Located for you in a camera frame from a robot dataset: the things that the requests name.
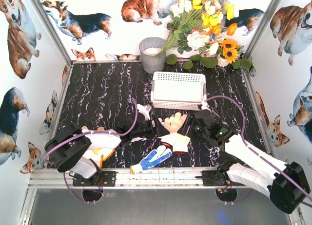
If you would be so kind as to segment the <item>cream glove red cuff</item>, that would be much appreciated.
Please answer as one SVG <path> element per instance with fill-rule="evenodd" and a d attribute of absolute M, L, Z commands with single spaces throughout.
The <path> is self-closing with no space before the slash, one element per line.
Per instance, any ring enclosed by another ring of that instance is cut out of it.
<path fill-rule="evenodd" d="M 178 133 L 186 121 L 187 115 L 180 112 L 175 113 L 170 118 L 165 118 L 163 127 L 169 132 L 168 135 L 160 137 L 160 144 L 169 147 L 173 153 L 186 154 L 190 138 Z"/>

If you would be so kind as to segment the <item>white perforated storage basket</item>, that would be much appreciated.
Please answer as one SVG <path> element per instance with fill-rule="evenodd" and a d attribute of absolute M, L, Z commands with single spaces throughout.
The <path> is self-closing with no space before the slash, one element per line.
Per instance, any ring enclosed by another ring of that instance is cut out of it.
<path fill-rule="evenodd" d="M 151 101 L 154 108 L 198 111 L 206 94 L 206 77 L 203 74 L 153 74 Z"/>

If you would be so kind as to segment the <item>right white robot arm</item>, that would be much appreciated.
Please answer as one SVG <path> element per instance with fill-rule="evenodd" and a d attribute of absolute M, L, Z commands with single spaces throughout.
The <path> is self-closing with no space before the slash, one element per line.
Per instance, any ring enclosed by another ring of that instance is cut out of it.
<path fill-rule="evenodd" d="M 282 212 L 291 214 L 310 193 L 303 168 L 296 162 L 287 164 L 244 141 L 235 130 L 217 122 L 208 110 L 188 115 L 182 134 L 203 139 L 234 159 L 218 167 L 226 178 L 248 186 L 263 195 Z"/>

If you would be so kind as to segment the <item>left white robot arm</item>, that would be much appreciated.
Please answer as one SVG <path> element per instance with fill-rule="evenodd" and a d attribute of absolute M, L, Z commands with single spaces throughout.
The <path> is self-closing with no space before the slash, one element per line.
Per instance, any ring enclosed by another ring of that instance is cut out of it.
<path fill-rule="evenodd" d="M 128 119 L 123 125 L 107 130 L 89 130 L 78 124 L 70 124 L 44 147 L 44 161 L 56 167 L 58 172 L 71 171 L 82 178 L 97 181 L 102 164 L 117 149 L 142 139 L 153 138 L 163 131 L 159 120 Z"/>

